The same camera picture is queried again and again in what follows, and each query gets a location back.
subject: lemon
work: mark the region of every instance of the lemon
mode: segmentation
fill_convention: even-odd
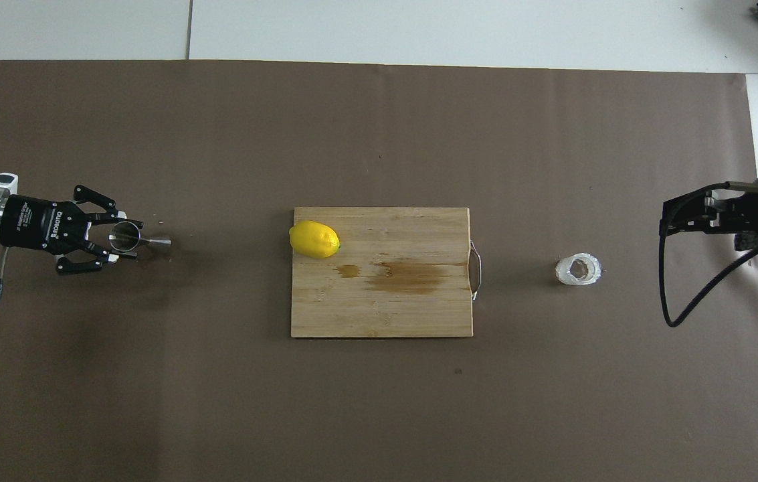
[[[296,253],[323,259],[340,249],[340,238],[329,226],[305,220],[290,228],[290,245]]]

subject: brown table covering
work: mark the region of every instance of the brown table covering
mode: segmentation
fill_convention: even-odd
[[[662,201],[755,178],[740,74],[0,62],[0,171],[174,241],[9,253],[0,480],[758,480],[758,260],[679,329],[655,274]],[[296,206],[469,207],[474,337],[290,339]],[[673,309],[736,255],[673,238]]]

